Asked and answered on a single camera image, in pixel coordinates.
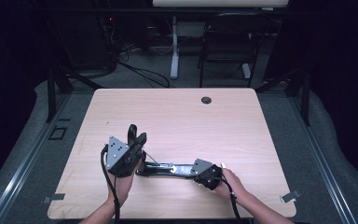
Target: dark background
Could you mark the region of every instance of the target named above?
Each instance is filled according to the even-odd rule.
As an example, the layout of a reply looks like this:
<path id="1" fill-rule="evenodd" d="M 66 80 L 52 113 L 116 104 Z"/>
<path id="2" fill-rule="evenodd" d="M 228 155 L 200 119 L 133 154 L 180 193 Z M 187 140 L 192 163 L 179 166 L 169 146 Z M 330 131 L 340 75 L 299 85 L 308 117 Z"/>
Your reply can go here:
<path id="1" fill-rule="evenodd" d="M 316 20 L 284 20 L 265 78 L 312 64 L 311 89 L 324 102 L 335 123 L 338 143 L 358 170 L 358 1 L 299 2 L 293 1 L 288 10 L 327 10 L 329 16 Z M 49 27 L 41 17 L 27 13 L 26 9 L 32 6 L 33 1 L 0 2 L 0 168 L 32 112 L 34 87 L 47 79 L 50 68 L 58 63 L 68 67 L 77 63 L 77 68 L 94 69 L 111 65 L 109 52 L 112 49 L 103 42 L 95 17 L 68 19 L 62 16 L 63 23 Z M 131 20 L 128 23 L 140 24 Z M 68 27 L 74 31 L 67 32 Z M 63 43 L 52 30 L 64 36 Z M 89 31 L 87 44 L 84 39 L 76 39 L 76 31 Z M 142 35 L 133 36 L 133 41 L 144 44 L 142 39 L 136 39 Z M 74 51 L 71 45 L 77 44 L 87 47 Z M 68 50 L 71 50 L 71 58 L 66 53 Z"/>

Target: chair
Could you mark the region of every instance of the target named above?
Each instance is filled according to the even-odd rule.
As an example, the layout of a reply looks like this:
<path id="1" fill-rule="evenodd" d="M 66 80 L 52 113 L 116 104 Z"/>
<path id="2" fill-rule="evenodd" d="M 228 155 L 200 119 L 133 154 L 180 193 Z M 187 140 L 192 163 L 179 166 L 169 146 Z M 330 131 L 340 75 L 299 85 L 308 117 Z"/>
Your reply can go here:
<path id="1" fill-rule="evenodd" d="M 200 52 L 200 88 L 204 62 L 251 64 L 247 87 L 251 87 L 260 42 L 269 28 L 269 19 L 261 14 L 221 13 L 205 23 Z"/>

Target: tape piece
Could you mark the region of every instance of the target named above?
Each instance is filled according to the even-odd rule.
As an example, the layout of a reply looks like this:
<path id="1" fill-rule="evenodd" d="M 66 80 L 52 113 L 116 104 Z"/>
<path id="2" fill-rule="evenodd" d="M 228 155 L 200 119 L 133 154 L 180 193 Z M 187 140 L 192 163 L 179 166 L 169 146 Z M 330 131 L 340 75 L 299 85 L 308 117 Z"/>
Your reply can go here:
<path id="1" fill-rule="evenodd" d="M 296 198 L 298 198 L 299 196 L 301 196 L 300 191 L 298 191 L 297 189 L 293 192 L 290 192 L 286 195 L 281 196 L 281 200 L 284 203 L 288 203 L 288 202 L 295 202 Z"/>
<path id="2" fill-rule="evenodd" d="M 63 200 L 65 194 L 53 194 L 51 197 L 44 197 L 42 203 L 51 203 L 51 201 Z"/>

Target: light wood surface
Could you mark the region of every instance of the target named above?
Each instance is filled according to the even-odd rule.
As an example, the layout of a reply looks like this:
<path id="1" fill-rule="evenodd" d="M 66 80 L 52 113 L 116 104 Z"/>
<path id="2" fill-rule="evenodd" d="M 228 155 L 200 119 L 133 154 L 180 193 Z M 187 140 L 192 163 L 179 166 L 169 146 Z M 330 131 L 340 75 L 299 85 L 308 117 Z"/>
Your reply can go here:
<path id="1" fill-rule="evenodd" d="M 204 96 L 212 102 L 201 102 Z M 83 218 L 107 196 L 100 154 L 109 136 L 127 141 L 130 124 L 147 134 L 145 151 L 158 162 L 224 162 L 262 202 L 286 217 L 294 203 L 268 126 L 252 89 L 97 90 L 53 201 L 50 218 Z M 242 217 L 250 215 L 239 207 Z M 134 177 L 122 218 L 234 218 L 229 201 L 178 178 Z"/>
<path id="2" fill-rule="evenodd" d="M 154 7 L 286 7 L 288 0 L 153 0 Z"/>

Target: gray carpet floor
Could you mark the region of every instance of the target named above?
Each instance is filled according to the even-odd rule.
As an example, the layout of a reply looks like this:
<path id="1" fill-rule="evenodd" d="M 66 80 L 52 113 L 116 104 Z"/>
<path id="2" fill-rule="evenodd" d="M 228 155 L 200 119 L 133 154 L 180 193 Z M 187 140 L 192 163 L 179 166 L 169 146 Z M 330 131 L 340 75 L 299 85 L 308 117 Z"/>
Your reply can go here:
<path id="1" fill-rule="evenodd" d="M 255 70 L 253 88 L 263 84 L 262 76 L 269 57 L 273 40 L 267 40 L 261 51 L 259 63 Z M 198 42 L 186 39 L 180 48 L 179 77 L 170 80 L 175 88 L 197 88 L 199 84 L 199 70 L 197 69 Z M 152 70 L 169 77 L 171 71 L 171 53 L 166 48 L 155 48 L 148 52 L 133 50 L 125 63 L 143 69 Z M 216 73 L 213 65 L 207 69 L 209 73 Z M 237 76 L 239 71 L 231 70 L 230 76 Z M 82 72 L 84 76 L 93 73 Z M 161 88 L 150 85 L 142 77 L 118 65 L 112 74 L 92 79 L 106 88 Z M 47 217 L 48 204 L 41 203 L 44 197 L 54 194 L 59 183 L 64 165 L 69 157 L 77 132 L 85 116 L 93 91 L 83 83 L 71 79 L 74 92 L 61 95 L 58 100 L 59 113 L 50 125 L 64 127 L 66 133 L 62 140 L 48 140 L 38 146 L 40 152 L 34 156 L 30 172 L 25 175 L 25 182 L 13 196 L 13 200 L 6 207 L 0 217 L 1 223 L 76 223 L 78 220 L 51 220 Z M 298 189 L 302 196 L 297 199 L 297 214 L 292 218 L 296 222 L 309 223 L 342 223 L 337 206 L 332 200 L 331 192 L 326 187 L 321 170 L 315 162 L 312 145 L 304 132 L 301 120 L 297 118 L 294 105 L 298 100 L 287 98 L 283 93 L 285 84 L 265 93 L 259 93 L 258 98 L 265 115 L 274 145 L 277 149 L 283 171 L 290 190 Z M 48 117 L 47 83 L 36 87 L 38 98 L 34 111 L 26 124 L 16 146 L 12 149 L 7 162 L 0 172 L 0 200 L 5 194 L 10 180 L 16 175 L 30 152 L 37 145 L 41 135 L 49 137 L 51 129 L 45 123 Z M 358 172 L 346 161 L 337 144 L 334 125 L 324 110 L 319 98 L 312 94 L 310 97 L 310 128 L 317 139 L 326 161 L 331 168 L 337 183 L 342 190 L 348 207 L 351 209 L 358 223 Z M 230 223 L 230 220 L 170 220 L 164 223 Z"/>

